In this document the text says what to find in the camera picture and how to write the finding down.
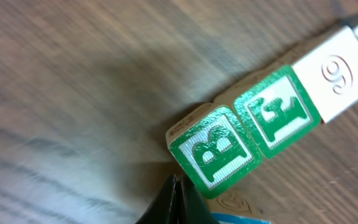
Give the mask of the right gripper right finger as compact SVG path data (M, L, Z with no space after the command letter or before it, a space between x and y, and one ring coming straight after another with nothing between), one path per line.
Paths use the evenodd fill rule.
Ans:
M178 183L178 209L179 224L219 224L187 175L182 175Z

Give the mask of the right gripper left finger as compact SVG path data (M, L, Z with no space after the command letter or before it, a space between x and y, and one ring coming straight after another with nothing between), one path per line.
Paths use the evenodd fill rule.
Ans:
M177 177L170 174L158 195L135 224L177 223Z

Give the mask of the green block letter B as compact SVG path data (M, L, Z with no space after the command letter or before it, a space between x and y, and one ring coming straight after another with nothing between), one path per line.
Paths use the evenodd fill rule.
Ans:
M203 103L165 134L167 147L206 198L215 198L261 165L264 156L234 111Z

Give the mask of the green block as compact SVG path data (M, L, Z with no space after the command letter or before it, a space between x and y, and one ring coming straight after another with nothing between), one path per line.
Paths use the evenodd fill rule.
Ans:
M291 65L257 72L215 97L228 105L267 159L321 124L321 116Z

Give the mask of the blue block letter L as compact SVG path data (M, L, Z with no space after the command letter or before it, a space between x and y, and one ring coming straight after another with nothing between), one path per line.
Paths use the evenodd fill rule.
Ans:
M237 189L205 200L212 216L221 224L272 224L262 217L260 209Z

